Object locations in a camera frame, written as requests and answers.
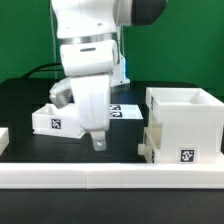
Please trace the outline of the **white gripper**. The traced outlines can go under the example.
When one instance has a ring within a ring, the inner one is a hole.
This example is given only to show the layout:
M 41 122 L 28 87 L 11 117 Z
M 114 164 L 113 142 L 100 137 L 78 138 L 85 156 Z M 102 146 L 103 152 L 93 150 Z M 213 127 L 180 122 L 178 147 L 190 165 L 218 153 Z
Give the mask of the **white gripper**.
M 70 78 L 80 126 L 91 137 L 95 151 L 107 148 L 110 80 L 118 61 L 117 43 L 100 41 L 60 47 L 65 74 Z

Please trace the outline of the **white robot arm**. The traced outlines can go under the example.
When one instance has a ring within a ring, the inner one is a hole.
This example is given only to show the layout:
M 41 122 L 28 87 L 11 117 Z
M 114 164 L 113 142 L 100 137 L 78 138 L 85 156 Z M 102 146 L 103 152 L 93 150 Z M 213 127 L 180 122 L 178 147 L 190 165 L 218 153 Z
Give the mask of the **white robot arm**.
M 51 0 L 66 78 L 50 99 L 58 108 L 75 102 L 78 120 L 97 151 L 106 149 L 110 88 L 125 79 L 119 49 L 123 26 L 153 24 L 168 0 Z

